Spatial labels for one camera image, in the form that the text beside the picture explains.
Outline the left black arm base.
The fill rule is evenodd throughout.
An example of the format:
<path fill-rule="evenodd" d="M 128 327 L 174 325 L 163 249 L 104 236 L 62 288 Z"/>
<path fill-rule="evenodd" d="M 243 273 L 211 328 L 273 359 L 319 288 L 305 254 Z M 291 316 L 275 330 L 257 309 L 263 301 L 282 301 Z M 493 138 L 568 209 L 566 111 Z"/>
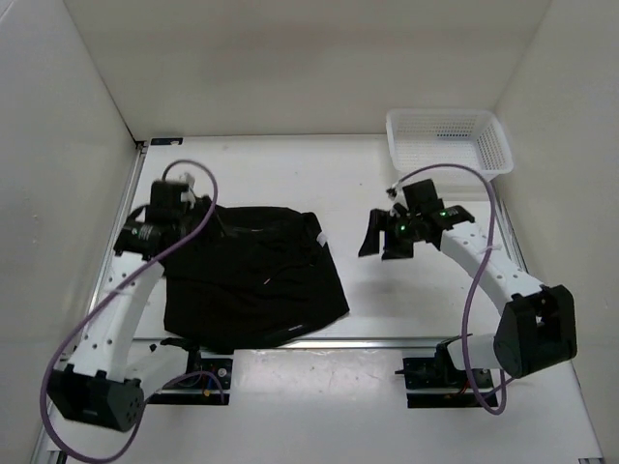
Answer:
<path fill-rule="evenodd" d="M 150 404 L 227 406 L 233 374 L 233 357 L 200 351 L 190 355 L 188 378 L 156 392 Z"/>

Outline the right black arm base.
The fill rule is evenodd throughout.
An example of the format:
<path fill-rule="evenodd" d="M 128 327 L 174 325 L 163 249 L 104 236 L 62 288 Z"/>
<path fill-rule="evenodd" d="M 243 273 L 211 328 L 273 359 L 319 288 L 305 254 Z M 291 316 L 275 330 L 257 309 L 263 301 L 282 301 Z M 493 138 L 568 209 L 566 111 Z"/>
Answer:
<path fill-rule="evenodd" d="M 429 357 L 409 356 L 395 374 L 404 380 L 408 409 L 481 408 L 464 370 L 455 368 L 448 339 Z"/>

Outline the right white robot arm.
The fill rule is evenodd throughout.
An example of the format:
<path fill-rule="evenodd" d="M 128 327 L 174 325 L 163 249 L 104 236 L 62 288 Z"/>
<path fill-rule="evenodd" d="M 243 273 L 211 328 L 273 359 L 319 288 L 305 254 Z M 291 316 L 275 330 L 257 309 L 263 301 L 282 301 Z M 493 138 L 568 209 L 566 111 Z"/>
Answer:
<path fill-rule="evenodd" d="M 519 379 L 577 354 L 572 293 L 527 274 L 487 239 L 487 232 L 461 206 L 412 213 L 397 205 L 392 211 L 369 213 L 360 256 L 408 259 L 416 243 L 432 244 L 459 264 L 497 309 L 500 320 L 494 333 L 465 333 L 437 346 L 434 374 L 445 386 L 460 384 L 470 368 L 502 369 Z"/>

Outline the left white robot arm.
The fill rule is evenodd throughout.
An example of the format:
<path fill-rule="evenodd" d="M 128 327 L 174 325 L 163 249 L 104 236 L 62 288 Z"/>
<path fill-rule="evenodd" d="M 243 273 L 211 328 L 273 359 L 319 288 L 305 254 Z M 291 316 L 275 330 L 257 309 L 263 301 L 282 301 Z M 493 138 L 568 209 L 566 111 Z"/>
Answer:
<path fill-rule="evenodd" d="M 137 428 L 148 399 L 166 385 L 191 387 L 203 373 L 202 362 L 192 355 L 191 342 L 168 339 L 139 362 L 128 356 L 148 299 L 163 275 L 162 260 L 197 237 L 215 212 L 216 201 L 203 197 L 191 203 L 186 218 L 200 216 L 195 228 L 183 234 L 170 220 L 163 224 L 153 245 L 130 248 L 117 242 L 123 256 L 144 257 L 144 263 L 124 279 L 73 329 L 80 343 L 62 368 L 54 355 L 44 373 L 40 411 L 44 428 L 53 430 L 47 414 L 52 402 L 62 416 L 119 432 Z"/>

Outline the black shorts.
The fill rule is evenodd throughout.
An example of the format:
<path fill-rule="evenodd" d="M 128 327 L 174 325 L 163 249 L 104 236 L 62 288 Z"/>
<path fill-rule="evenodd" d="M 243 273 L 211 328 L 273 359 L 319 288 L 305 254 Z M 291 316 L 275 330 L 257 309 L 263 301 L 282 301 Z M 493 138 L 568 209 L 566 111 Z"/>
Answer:
<path fill-rule="evenodd" d="M 163 266 L 164 329 L 214 351 L 278 347 L 350 311 L 313 212 L 219 206 Z"/>

